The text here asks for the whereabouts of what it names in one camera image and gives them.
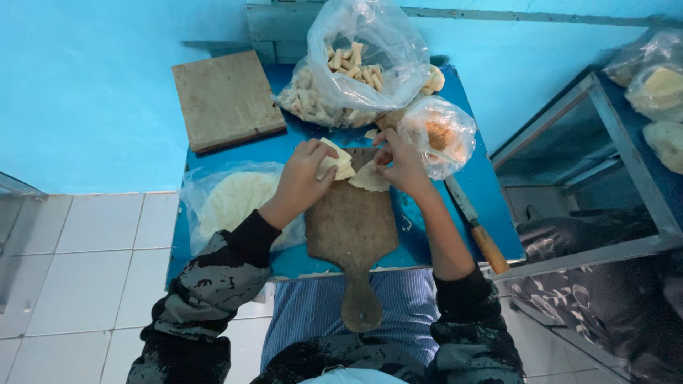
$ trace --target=striped pants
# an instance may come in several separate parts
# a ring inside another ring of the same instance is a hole
[[[277,284],[275,308],[261,354],[261,371],[285,347],[316,336],[351,333],[341,320],[344,276]],[[427,366],[438,344],[430,325],[438,319],[431,269],[370,274],[384,310],[379,329],[365,333],[409,353]]]

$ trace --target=wooden cutting board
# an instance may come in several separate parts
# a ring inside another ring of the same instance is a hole
[[[285,129],[255,51],[172,67],[193,152]]]
[[[344,148],[358,171],[378,148]],[[382,324],[382,305],[370,286],[370,268],[398,247],[389,192],[356,188],[338,180],[304,214],[308,253],[337,265],[346,276],[341,319],[353,332]]]

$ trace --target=camouflage sleeve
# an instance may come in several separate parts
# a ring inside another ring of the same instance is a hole
[[[524,383],[493,282],[478,267],[464,279],[434,281],[441,317],[431,333],[439,349],[428,376],[435,383]]]
[[[222,383],[230,341],[218,336],[266,283],[270,246],[280,233],[254,210],[232,233],[214,234],[154,304],[128,383]]]

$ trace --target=plastic bag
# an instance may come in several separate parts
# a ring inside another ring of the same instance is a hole
[[[624,96],[654,122],[683,122],[683,68],[673,63],[645,68]]]
[[[329,128],[358,128],[371,124],[377,116],[376,112],[342,108],[323,100],[313,81],[308,56],[297,63],[292,80],[274,99],[301,120]]]
[[[683,175],[683,124],[648,124],[643,128],[643,137],[669,171]]]
[[[642,69],[656,64],[683,66],[683,29],[663,29],[647,39],[647,32],[624,48],[603,71],[626,88]]]
[[[216,231],[234,230],[254,209],[268,201],[275,194],[283,167],[275,162],[240,161],[228,163],[225,171],[207,176],[203,167],[186,172],[180,199],[187,207],[192,256],[204,249]],[[270,250],[305,241],[303,215],[299,215],[282,229]]]
[[[408,108],[396,132],[420,152],[427,175],[443,180],[472,157],[477,123],[457,105],[427,96]]]
[[[308,58],[320,97],[330,105],[364,112],[405,107],[430,73],[429,50],[420,33],[392,0],[330,0],[308,31]],[[327,46],[351,49],[363,44],[362,65],[384,70],[378,92],[327,66]]]

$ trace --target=white tile floor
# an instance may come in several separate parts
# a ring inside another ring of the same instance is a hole
[[[14,279],[0,315],[0,384],[125,382],[152,304],[165,294],[178,196],[50,196],[22,209],[36,221],[22,216],[5,250]],[[242,306],[224,333],[233,358],[226,382],[258,374],[272,293]],[[503,316],[529,384],[610,383],[505,301]]]

